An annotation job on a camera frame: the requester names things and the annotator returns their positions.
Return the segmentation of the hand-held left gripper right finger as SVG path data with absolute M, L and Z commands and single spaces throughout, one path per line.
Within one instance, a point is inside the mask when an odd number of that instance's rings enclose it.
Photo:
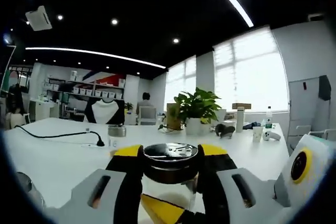
M 207 223 L 280 223 L 289 210 L 284 193 L 276 193 L 275 180 L 261 180 L 245 168 L 237 168 L 227 151 L 214 145 L 198 145 L 198 192 L 202 195 Z

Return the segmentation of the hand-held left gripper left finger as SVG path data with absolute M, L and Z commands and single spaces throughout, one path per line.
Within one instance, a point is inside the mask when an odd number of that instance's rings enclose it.
M 46 208 L 53 223 L 137 223 L 143 177 L 143 146 L 117 150 L 107 168 L 75 186 L 60 208 Z

